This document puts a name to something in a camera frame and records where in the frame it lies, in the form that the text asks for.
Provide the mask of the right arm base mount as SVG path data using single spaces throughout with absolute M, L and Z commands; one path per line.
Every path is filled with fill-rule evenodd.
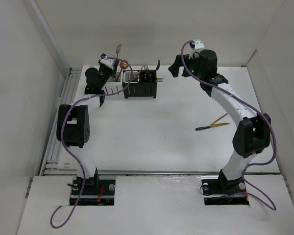
M 233 184 L 224 185 L 218 178 L 202 178 L 201 190 L 206 206 L 245 205 L 249 206 L 249 199 L 245 182 L 242 179 Z

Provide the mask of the silver spoon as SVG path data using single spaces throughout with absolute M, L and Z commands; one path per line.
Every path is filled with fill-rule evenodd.
M 121 49 L 122 49 L 122 44 L 117 45 L 117 47 L 116 47 L 116 57 L 117 58 L 119 57 L 119 53 L 120 53 Z

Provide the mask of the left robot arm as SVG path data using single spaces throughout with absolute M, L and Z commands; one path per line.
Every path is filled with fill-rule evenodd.
M 90 157 L 80 150 L 90 138 L 89 111 L 100 108 L 107 96 L 119 93 L 108 92 L 104 87 L 116 75 L 119 59 L 111 54 L 102 54 L 99 68 L 90 67 L 85 71 L 86 87 L 84 96 L 71 104 L 61 104 L 58 108 L 56 137 L 64 149 L 77 162 L 77 179 L 89 194 L 98 192 L 100 182 L 94 178 L 96 167 Z

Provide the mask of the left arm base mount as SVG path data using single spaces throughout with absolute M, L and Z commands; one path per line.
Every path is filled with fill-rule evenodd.
M 77 177 L 71 184 L 70 206 L 74 206 L 82 188 L 81 177 Z M 102 179 L 98 174 L 86 179 L 84 190 L 77 203 L 78 206 L 113 206 L 115 202 L 115 179 Z

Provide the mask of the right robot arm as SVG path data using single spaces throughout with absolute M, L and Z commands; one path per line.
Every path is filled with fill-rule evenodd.
M 194 76 L 200 81 L 200 87 L 226 110 L 237 127 L 232 140 L 233 154 L 217 180 L 218 189 L 228 193 L 242 179 L 243 170 L 251 160 L 269 146 L 271 118 L 239 98 L 228 80 L 218 73 L 213 50 L 177 55 L 169 67 L 173 77 L 178 77 L 180 67 L 184 77 Z

